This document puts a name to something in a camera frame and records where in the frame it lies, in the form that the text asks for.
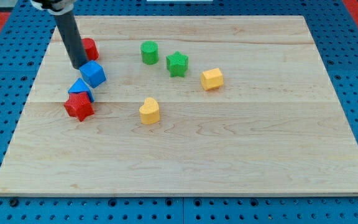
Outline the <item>white robot arm end flange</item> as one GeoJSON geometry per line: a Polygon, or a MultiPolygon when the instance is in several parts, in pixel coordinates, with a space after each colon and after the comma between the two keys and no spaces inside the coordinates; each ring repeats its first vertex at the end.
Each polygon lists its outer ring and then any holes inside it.
{"type": "Polygon", "coordinates": [[[61,16],[74,8],[76,0],[31,0],[30,3],[40,11],[47,11],[51,15],[61,16]]]}

